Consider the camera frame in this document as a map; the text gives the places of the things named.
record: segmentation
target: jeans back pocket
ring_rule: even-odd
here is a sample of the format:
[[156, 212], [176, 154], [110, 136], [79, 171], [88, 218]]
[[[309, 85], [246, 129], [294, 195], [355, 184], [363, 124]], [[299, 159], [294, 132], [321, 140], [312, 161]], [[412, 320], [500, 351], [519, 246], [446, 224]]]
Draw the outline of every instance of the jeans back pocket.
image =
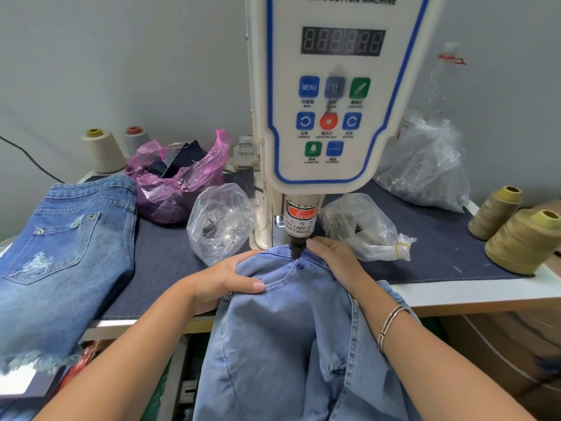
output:
[[86, 254], [100, 215], [83, 214], [64, 226], [36, 227], [4, 278], [29, 285], [75, 266]]

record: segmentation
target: dark blue fabric mat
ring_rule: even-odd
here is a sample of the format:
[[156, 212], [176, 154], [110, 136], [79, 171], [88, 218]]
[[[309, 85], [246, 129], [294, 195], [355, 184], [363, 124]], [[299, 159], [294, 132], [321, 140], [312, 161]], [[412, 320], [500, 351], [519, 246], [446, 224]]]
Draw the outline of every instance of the dark blue fabric mat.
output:
[[[485, 243], [467, 230], [467, 223], [473, 217], [470, 213], [406, 203], [374, 181], [356, 192], [368, 194], [396, 225], [398, 233], [417, 238], [417, 242], [411, 245], [411, 261], [361, 262], [375, 280], [422, 283], [522, 277], [509, 273], [487, 258]], [[326, 195], [324, 205], [340, 196]], [[319, 233], [323, 234], [321, 225], [318, 227]]]
[[[253, 169], [224, 174], [224, 177], [227, 183], [238, 183], [249, 198], [255, 198]], [[186, 226], [186, 223], [161, 226], [138, 218], [134, 274], [101, 319], [138, 319], [174, 283], [206, 269], [207, 265], [191, 251]], [[249, 249], [246, 241], [239, 252]]]

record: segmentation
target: tan thread cone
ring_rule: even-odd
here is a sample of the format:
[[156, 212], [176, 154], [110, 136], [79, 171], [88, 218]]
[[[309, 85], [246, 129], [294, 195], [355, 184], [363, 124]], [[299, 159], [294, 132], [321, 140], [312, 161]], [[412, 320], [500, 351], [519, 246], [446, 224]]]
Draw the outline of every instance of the tan thread cone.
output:
[[485, 244], [499, 266], [531, 275], [561, 244], [561, 217], [550, 210], [520, 210]]
[[505, 186], [494, 191], [467, 225], [474, 237], [487, 241], [516, 212], [522, 203], [522, 191]]

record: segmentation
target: blue button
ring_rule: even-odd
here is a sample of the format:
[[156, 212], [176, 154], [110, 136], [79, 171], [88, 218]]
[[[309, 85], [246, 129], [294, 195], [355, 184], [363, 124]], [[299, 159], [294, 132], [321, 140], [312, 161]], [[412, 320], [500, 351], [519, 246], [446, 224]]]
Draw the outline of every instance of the blue button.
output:
[[358, 112], [349, 112], [343, 118], [343, 130], [358, 130], [362, 114]]
[[319, 77], [303, 75], [300, 77], [298, 94], [301, 98], [316, 98], [319, 93]]
[[343, 144], [344, 142], [341, 140], [334, 140], [327, 143], [327, 156], [341, 156], [343, 153]]
[[296, 129], [297, 130], [311, 130], [314, 127], [315, 113], [313, 112], [298, 112], [296, 116]]
[[345, 92], [345, 77], [329, 77], [325, 83], [325, 98], [340, 99]]

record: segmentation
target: table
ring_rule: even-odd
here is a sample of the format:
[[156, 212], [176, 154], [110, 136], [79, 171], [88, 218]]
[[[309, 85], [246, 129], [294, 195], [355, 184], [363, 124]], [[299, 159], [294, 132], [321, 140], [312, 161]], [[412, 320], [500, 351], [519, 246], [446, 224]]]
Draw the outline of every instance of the table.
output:
[[[89, 173], [80, 182], [87, 180]], [[256, 189], [263, 188], [259, 172], [255, 173]], [[479, 207], [470, 202], [466, 208], [475, 214]], [[528, 310], [561, 305], [561, 279], [542, 265], [533, 278], [453, 281], [434, 283], [394, 284], [419, 317]], [[100, 320], [94, 322], [83, 339], [114, 339], [122, 335], [135, 320]], [[212, 316], [194, 318], [185, 333], [210, 332]]]

